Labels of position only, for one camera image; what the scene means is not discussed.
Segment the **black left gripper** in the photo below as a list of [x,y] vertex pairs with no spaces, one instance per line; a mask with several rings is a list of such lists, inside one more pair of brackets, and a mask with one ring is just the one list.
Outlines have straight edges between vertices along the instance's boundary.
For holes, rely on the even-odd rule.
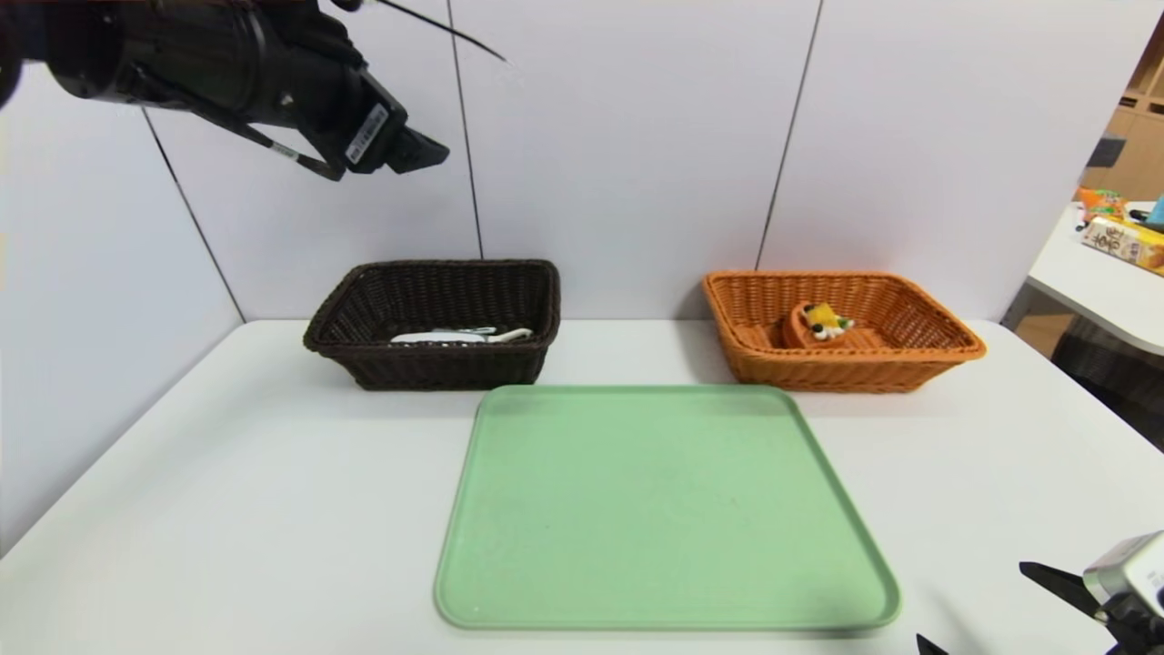
[[256,122],[294,129],[317,156],[262,134],[256,142],[312,173],[371,175],[386,161],[396,175],[409,175],[449,157],[448,145],[405,126],[407,112],[349,42],[261,42],[256,66]]

